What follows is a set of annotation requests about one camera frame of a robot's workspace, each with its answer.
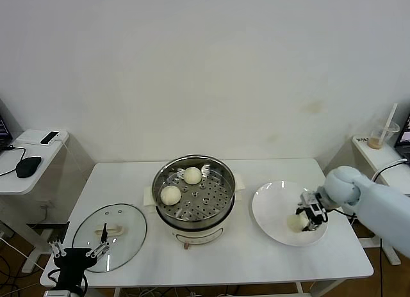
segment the mouse cable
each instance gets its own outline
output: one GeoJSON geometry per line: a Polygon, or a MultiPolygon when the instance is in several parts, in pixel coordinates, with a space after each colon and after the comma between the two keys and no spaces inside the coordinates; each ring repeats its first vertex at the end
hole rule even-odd
{"type": "MultiPolygon", "coordinates": [[[[26,154],[26,148],[16,148],[16,147],[13,147],[12,145],[9,145],[9,146],[7,146],[7,147],[3,147],[3,150],[4,150],[4,151],[23,150],[23,154],[21,154],[20,161],[23,160],[23,157],[24,157],[24,155],[26,154]]],[[[4,176],[4,175],[6,175],[6,174],[12,173],[12,172],[14,172],[14,171],[15,171],[15,168],[14,168],[13,170],[10,170],[9,172],[0,173],[0,177],[4,176]]]]}

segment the steamed bun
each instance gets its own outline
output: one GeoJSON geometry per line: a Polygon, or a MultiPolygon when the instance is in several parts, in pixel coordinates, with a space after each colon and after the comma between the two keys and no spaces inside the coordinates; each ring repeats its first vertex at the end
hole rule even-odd
{"type": "Polygon", "coordinates": [[[202,180],[202,173],[196,167],[189,167],[184,171],[184,180],[190,185],[198,184],[202,180]]]}
{"type": "Polygon", "coordinates": [[[167,186],[161,191],[161,201],[165,205],[175,205],[181,199],[181,191],[176,186],[167,186]]]}

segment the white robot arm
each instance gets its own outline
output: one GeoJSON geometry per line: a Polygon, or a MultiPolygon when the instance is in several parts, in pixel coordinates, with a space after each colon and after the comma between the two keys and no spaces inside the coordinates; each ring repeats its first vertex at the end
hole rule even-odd
{"type": "Polygon", "coordinates": [[[301,194],[297,214],[306,212],[316,230],[327,213],[339,206],[354,211],[358,220],[394,248],[410,257],[410,198],[394,188],[372,182],[358,170],[341,166],[329,172],[323,187],[301,194]]]}

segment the table leg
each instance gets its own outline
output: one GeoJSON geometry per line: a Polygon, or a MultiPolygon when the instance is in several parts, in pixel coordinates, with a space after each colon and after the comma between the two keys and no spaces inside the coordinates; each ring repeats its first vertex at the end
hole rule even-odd
{"type": "Polygon", "coordinates": [[[116,287],[113,297],[120,297],[120,296],[121,296],[121,287],[116,287]]]}
{"type": "Polygon", "coordinates": [[[85,297],[105,297],[105,295],[103,293],[100,293],[97,289],[89,287],[87,289],[87,293],[85,294],[85,297]]]}
{"type": "Polygon", "coordinates": [[[50,249],[48,242],[26,225],[21,214],[7,204],[0,196],[0,220],[7,224],[14,232],[18,233],[35,248],[46,252],[50,249]]]}
{"type": "Polygon", "coordinates": [[[295,284],[298,294],[303,294],[302,284],[300,282],[295,282],[295,284]]]}
{"type": "MultiPolygon", "coordinates": [[[[41,237],[44,238],[45,241],[47,241],[50,238],[51,233],[53,233],[53,230],[51,229],[43,230],[43,233],[41,233],[41,237]]],[[[48,248],[46,251],[43,251],[40,248],[34,248],[33,251],[30,253],[30,255],[28,256],[29,260],[27,260],[24,263],[21,269],[21,272],[22,273],[33,272],[33,269],[35,266],[33,262],[37,262],[38,258],[42,254],[51,254],[51,248],[48,248]]]]}
{"type": "MultiPolygon", "coordinates": [[[[379,236],[359,238],[359,241],[364,249],[380,247],[379,236]]],[[[393,249],[392,246],[390,246],[390,244],[387,241],[383,241],[382,248],[391,265],[400,265],[402,263],[396,251],[393,249]]]]}
{"type": "Polygon", "coordinates": [[[341,284],[343,281],[344,281],[344,279],[315,282],[310,287],[310,294],[312,295],[312,297],[321,297],[324,294],[326,294],[327,292],[334,289],[339,284],[341,284]]]}

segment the cable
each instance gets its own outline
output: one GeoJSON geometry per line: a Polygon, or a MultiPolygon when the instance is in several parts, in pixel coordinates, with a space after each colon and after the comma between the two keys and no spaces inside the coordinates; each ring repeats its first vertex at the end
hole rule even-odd
{"type": "Polygon", "coordinates": [[[51,275],[53,275],[53,274],[55,274],[55,273],[57,273],[57,272],[59,272],[59,271],[61,271],[60,268],[53,269],[52,271],[50,271],[50,272],[47,274],[47,278],[48,278],[49,280],[53,281],[54,283],[57,283],[57,280],[56,280],[55,278],[53,278],[51,275]]]}
{"type": "Polygon", "coordinates": [[[158,287],[154,287],[153,289],[151,289],[150,291],[147,291],[146,293],[144,293],[144,291],[141,292],[140,297],[145,296],[146,294],[151,293],[152,291],[155,291],[158,287]]]}
{"type": "Polygon", "coordinates": [[[21,290],[23,290],[23,289],[27,289],[27,288],[29,288],[29,287],[32,287],[32,286],[38,285],[38,284],[40,284],[40,283],[34,283],[34,284],[31,284],[31,285],[27,285],[27,286],[25,286],[25,287],[22,287],[21,289],[16,289],[16,290],[14,290],[14,291],[11,291],[10,293],[1,295],[0,297],[8,296],[8,295],[10,295],[10,294],[13,294],[13,293],[15,293],[15,292],[19,292],[19,291],[21,291],[21,290]]]}
{"type": "Polygon", "coordinates": [[[75,158],[74,154],[69,150],[69,148],[65,145],[65,142],[62,142],[61,140],[56,140],[56,141],[59,141],[59,142],[61,142],[61,143],[63,144],[63,146],[65,147],[65,149],[67,150],[67,152],[71,155],[71,157],[73,158],[74,162],[76,163],[77,168],[78,168],[78,171],[80,172],[81,176],[84,178],[85,181],[87,181],[87,178],[84,176],[83,171],[81,170],[81,168],[80,168],[80,166],[79,166],[79,164],[78,164],[78,162],[77,162],[77,159],[75,158]]]}
{"type": "Polygon", "coordinates": [[[238,287],[235,289],[235,292],[233,293],[234,296],[237,296],[237,295],[238,295],[238,292],[239,292],[239,288],[240,288],[240,287],[241,287],[241,286],[238,285],[238,287]]]}
{"type": "Polygon", "coordinates": [[[38,223],[36,223],[35,225],[33,225],[31,229],[34,229],[37,225],[39,225],[40,223],[42,223],[43,221],[47,219],[47,213],[48,213],[49,207],[47,205],[41,205],[40,208],[44,210],[44,218],[40,220],[38,223]]]}
{"type": "Polygon", "coordinates": [[[164,295],[167,294],[171,289],[172,287],[169,287],[164,293],[162,293],[161,297],[164,297],[164,295]]]}
{"type": "Polygon", "coordinates": [[[339,213],[339,214],[342,214],[342,215],[345,215],[345,216],[347,216],[347,217],[351,217],[351,218],[353,218],[353,219],[356,219],[356,218],[357,218],[357,217],[354,216],[354,215],[346,214],[346,213],[344,213],[344,212],[339,211],[338,209],[331,209],[331,212],[332,212],[332,211],[335,211],[335,212],[337,212],[337,213],[339,213]]]}
{"type": "MultiPolygon", "coordinates": [[[[379,178],[380,174],[382,174],[383,171],[385,171],[385,170],[387,170],[387,169],[390,169],[390,168],[393,168],[393,167],[396,167],[396,166],[401,165],[401,164],[405,164],[405,163],[408,163],[408,159],[407,159],[407,158],[402,158],[402,159],[399,159],[399,160],[397,160],[397,161],[394,161],[394,162],[392,162],[392,163],[386,165],[385,167],[383,167],[383,168],[377,170],[377,171],[373,174],[372,182],[375,182],[375,181],[379,178]]],[[[353,218],[352,222],[350,222],[350,225],[353,225],[354,220],[357,218],[357,217],[356,217],[356,213],[353,213],[352,217],[354,217],[354,218],[353,218]]]]}
{"type": "Polygon", "coordinates": [[[4,286],[11,286],[12,289],[13,287],[17,288],[15,292],[17,292],[17,296],[20,297],[20,287],[17,284],[5,284],[4,286]]]}
{"type": "Polygon", "coordinates": [[[377,178],[379,177],[379,175],[380,175],[383,171],[387,170],[388,168],[392,168],[392,167],[394,167],[394,166],[397,166],[397,165],[400,165],[400,164],[404,164],[404,163],[406,163],[406,162],[408,162],[407,158],[402,158],[402,159],[399,159],[399,160],[397,160],[397,161],[391,162],[390,164],[388,164],[388,165],[384,166],[383,168],[377,170],[377,171],[373,174],[372,181],[375,182],[375,181],[377,180],[377,178]]]}
{"type": "Polygon", "coordinates": [[[380,254],[379,254],[379,265],[380,265],[380,297],[383,297],[383,264],[382,264],[382,239],[380,238],[380,254]]]}
{"type": "Polygon", "coordinates": [[[393,168],[393,167],[396,167],[396,166],[401,165],[401,164],[405,164],[405,163],[407,163],[407,162],[408,162],[408,160],[403,161],[403,162],[401,162],[401,163],[397,163],[397,164],[394,164],[394,165],[385,167],[384,169],[380,170],[378,173],[375,173],[375,175],[373,176],[374,179],[372,179],[372,181],[375,182],[375,181],[377,180],[377,178],[380,176],[380,174],[382,174],[383,171],[385,171],[385,170],[387,170],[387,169],[390,169],[390,168],[393,168]]]}
{"type": "Polygon", "coordinates": [[[0,239],[2,241],[4,241],[8,246],[12,247],[15,251],[19,252],[23,257],[25,257],[27,260],[29,260],[30,262],[32,262],[35,266],[37,266],[38,268],[45,270],[43,267],[41,267],[40,265],[38,265],[35,261],[29,259],[28,256],[26,256],[24,253],[22,253],[19,249],[17,249],[16,247],[12,246],[11,244],[7,243],[2,237],[0,237],[0,239]]]}
{"type": "MultiPolygon", "coordinates": [[[[9,146],[7,146],[7,147],[4,147],[3,150],[4,150],[4,151],[23,150],[23,154],[22,154],[21,157],[20,157],[20,161],[23,160],[23,157],[24,157],[24,155],[26,154],[26,148],[15,148],[15,147],[13,147],[12,145],[9,145],[9,146]]],[[[0,174],[0,177],[4,176],[4,175],[6,175],[6,174],[12,173],[12,172],[14,172],[14,171],[15,171],[15,168],[14,168],[13,170],[8,171],[8,172],[1,173],[1,174],[0,174]]]]}
{"type": "Polygon", "coordinates": [[[10,276],[11,276],[10,273],[12,272],[12,269],[11,269],[9,263],[6,261],[6,259],[2,255],[0,255],[0,259],[2,259],[4,261],[4,263],[6,263],[7,268],[8,268],[8,274],[1,272],[2,274],[7,276],[7,280],[3,284],[1,284],[1,286],[0,286],[0,289],[2,289],[6,285],[6,283],[9,281],[10,276]]]}
{"type": "Polygon", "coordinates": [[[83,297],[84,297],[88,290],[88,280],[84,274],[83,274],[83,279],[84,279],[84,292],[83,292],[83,297]]]}

